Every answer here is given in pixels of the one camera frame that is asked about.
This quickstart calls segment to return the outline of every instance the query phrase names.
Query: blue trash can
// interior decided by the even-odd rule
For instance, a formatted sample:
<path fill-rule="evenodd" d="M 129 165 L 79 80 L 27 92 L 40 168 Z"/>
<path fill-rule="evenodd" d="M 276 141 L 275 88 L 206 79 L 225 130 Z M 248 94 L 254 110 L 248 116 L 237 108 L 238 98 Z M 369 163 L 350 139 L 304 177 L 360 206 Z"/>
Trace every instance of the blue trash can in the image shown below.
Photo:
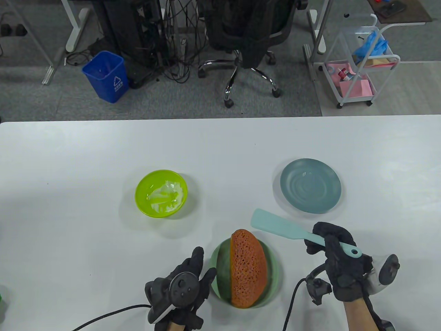
<path fill-rule="evenodd" d="M 98 97 L 110 103 L 117 102 L 129 88 L 124 59 L 108 51 L 99 52 L 82 72 Z"/>

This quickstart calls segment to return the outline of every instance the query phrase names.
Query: spatula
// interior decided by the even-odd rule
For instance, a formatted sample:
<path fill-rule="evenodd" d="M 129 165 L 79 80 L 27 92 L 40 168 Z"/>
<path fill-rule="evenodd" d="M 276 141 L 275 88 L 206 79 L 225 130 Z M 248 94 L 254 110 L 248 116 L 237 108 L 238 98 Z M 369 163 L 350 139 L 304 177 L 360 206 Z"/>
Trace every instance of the spatula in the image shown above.
<path fill-rule="evenodd" d="M 253 217 L 251 217 L 251 226 L 255 229 L 273 233 L 277 236 L 282 236 L 288 239 L 306 239 L 321 246 L 325 245 L 323 237 L 305 231 L 292 221 L 271 214 L 262 209 L 256 209 L 254 211 Z M 340 242 L 340 246 L 346 255 L 350 257 L 357 258 L 362 255 L 361 250 L 356 246 L 345 244 L 343 242 Z"/>

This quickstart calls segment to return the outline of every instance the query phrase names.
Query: chair base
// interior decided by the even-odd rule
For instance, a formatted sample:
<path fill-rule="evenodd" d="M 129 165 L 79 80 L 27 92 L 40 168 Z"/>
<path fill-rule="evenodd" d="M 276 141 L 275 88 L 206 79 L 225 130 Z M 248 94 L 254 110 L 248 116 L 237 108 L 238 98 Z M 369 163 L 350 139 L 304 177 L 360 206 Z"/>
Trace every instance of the chair base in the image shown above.
<path fill-rule="evenodd" d="M 207 67 L 226 65 L 226 64 L 230 64 L 234 66 L 234 72 L 231 75 L 231 78 L 228 81 L 227 86 L 225 87 L 224 104 L 225 107 L 227 108 L 231 108 L 234 105 L 233 100 L 230 99 L 230 94 L 231 94 L 231 90 L 233 89 L 234 79 L 236 78 L 239 69 L 241 69 L 240 53 L 239 51 L 234 51 L 234 53 L 235 53 L 234 60 L 209 60 L 202 63 L 198 68 L 198 77 L 205 78 L 206 77 L 205 68 Z M 276 57 L 274 56 L 274 53 L 272 51 L 267 51 L 266 55 L 268 57 L 267 60 L 268 64 L 270 65 L 276 64 Z M 273 97 L 278 98 L 279 96 L 281 96 L 280 89 L 277 88 L 276 83 L 268 75 L 266 75 L 263 71 L 257 68 L 251 68 L 250 70 L 271 84 Z"/>

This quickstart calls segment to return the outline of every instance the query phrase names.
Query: trash bag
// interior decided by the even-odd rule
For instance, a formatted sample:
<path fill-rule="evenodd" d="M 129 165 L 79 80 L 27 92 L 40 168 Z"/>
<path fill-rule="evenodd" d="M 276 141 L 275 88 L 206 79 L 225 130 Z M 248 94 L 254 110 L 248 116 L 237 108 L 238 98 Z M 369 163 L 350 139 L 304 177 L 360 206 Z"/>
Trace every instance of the trash bag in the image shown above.
<path fill-rule="evenodd" d="M 374 42 L 375 38 L 377 37 L 377 32 L 373 31 L 364 42 L 364 45 L 360 48 L 356 49 L 354 54 L 356 56 L 355 64 L 360 63 L 363 61 L 364 57 L 366 56 L 367 52 L 369 51 L 369 48 L 372 46 L 372 43 Z M 383 55 L 387 50 L 387 40 L 383 38 L 379 38 L 377 41 L 377 44 L 375 45 L 374 49 L 372 50 L 372 53 L 370 56 L 376 56 L 376 55 Z"/>

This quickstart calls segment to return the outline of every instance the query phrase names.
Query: blue plate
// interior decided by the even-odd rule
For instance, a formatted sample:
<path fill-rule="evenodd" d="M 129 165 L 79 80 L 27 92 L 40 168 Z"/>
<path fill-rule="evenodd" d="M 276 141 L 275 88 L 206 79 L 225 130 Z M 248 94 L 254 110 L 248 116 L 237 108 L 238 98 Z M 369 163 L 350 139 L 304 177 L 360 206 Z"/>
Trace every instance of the blue plate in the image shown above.
<path fill-rule="evenodd" d="M 280 176 L 280 188 L 291 205 L 313 214 L 333 208 L 341 195 L 340 179 L 334 170 L 311 158 L 288 164 Z"/>

